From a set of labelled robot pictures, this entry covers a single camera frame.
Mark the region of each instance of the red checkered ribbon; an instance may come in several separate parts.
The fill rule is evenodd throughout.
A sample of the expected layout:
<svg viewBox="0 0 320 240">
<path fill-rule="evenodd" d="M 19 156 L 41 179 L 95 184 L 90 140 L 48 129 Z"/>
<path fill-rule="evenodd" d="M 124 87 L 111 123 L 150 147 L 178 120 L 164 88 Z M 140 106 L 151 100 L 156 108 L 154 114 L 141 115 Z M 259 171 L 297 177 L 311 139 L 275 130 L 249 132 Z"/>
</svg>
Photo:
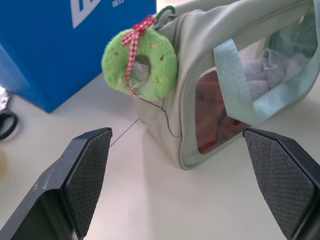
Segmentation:
<svg viewBox="0 0 320 240">
<path fill-rule="evenodd" d="M 122 38 L 122 45 L 125 46 L 130 43 L 130 51 L 128 57 L 128 64 L 125 72 L 125 82 L 132 96 L 136 96 L 135 91 L 130 87 L 130 74 L 132 67 L 134 65 L 134 61 L 137 56 L 137 50 L 139 45 L 139 37 L 143 35 L 147 28 L 151 27 L 156 22 L 156 19 L 149 15 L 145 20 L 141 23 L 134 25 L 133 31 L 127 33 Z"/>
</svg>

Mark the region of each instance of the light gray bag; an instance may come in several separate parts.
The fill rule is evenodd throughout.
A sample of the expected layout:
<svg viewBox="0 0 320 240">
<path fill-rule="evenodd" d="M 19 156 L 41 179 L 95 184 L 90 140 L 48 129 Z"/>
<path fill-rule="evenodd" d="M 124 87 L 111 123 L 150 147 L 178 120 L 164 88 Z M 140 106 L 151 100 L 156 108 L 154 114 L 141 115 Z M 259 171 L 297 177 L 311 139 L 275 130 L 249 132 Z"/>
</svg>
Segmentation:
<svg viewBox="0 0 320 240">
<path fill-rule="evenodd" d="M 320 66 L 318 0 L 195 0 L 161 11 L 177 86 L 160 102 L 135 99 L 165 152 L 191 169 L 301 100 Z"/>
</svg>

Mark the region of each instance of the table surface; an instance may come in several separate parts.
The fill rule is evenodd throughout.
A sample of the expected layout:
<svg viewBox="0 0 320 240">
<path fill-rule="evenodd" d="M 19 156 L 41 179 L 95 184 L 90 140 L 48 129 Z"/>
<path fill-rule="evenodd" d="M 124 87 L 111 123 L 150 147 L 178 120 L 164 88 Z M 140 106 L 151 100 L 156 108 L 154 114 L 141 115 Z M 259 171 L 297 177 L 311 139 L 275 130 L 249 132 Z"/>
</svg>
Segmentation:
<svg viewBox="0 0 320 240">
<path fill-rule="evenodd" d="M 319 95 L 320 80 L 303 101 L 260 127 L 297 140 L 318 163 Z M 104 183 L 86 240 L 285 239 L 259 191 L 243 138 L 196 169 L 174 168 L 136 122 L 132 99 L 109 89 L 101 75 L 51 114 L 17 96 L 10 108 L 20 122 L 0 145 L 7 157 L 0 228 L 72 138 L 112 127 Z"/>
</svg>

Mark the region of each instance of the light blue strap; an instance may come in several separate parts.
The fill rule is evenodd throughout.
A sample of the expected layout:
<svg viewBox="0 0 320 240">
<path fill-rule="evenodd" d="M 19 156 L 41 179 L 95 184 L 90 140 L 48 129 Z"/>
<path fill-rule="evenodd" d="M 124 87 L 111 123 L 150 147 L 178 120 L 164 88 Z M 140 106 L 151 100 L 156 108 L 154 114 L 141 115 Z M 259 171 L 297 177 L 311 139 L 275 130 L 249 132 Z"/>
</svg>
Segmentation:
<svg viewBox="0 0 320 240">
<path fill-rule="evenodd" d="M 316 35 L 320 43 L 320 0 L 314 0 Z M 227 115 L 257 126 L 312 88 L 320 67 L 320 46 L 307 66 L 294 77 L 252 101 L 249 85 L 237 47 L 232 39 L 214 50 L 215 66 Z"/>
</svg>

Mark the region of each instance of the plush keychain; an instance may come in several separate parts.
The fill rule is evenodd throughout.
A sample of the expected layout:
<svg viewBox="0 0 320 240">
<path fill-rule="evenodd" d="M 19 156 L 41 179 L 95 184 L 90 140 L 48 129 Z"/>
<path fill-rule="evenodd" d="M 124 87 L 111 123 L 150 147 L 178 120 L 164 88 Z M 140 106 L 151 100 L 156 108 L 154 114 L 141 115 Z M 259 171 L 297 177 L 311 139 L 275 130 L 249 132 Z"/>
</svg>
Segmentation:
<svg viewBox="0 0 320 240">
<path fill-rule="evenodd" d="M 168 96 L 177 81 L 178 60 L 169 40 L 152 29 L 149 15 L 106 46 L 101 65 L 108 85 L 149 101 Z"/>
</svg>

